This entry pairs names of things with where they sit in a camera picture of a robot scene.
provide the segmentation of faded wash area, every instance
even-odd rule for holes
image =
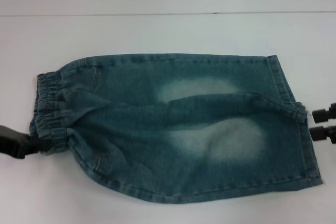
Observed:
[[[98,56],[37,85],[31,135],[121,193],[178,204],[322,184],[276,56]]]

